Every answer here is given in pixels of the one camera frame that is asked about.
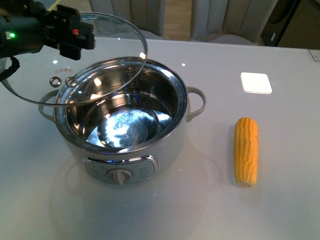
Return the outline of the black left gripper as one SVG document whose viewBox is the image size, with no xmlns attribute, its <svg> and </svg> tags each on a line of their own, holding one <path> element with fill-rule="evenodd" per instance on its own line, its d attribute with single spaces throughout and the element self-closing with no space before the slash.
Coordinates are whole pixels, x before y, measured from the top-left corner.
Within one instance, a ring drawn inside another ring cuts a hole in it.
<svg viewBox="0 0 320 240">
<path fill-rule="evenodd" d="M 44 45 L 59 50 L 71 60 L 81 59 L 81 50 L 95 48 L 94 26 L 82 21 L 75 8 L 58 4 L 43 19 Z"/>
</svg>

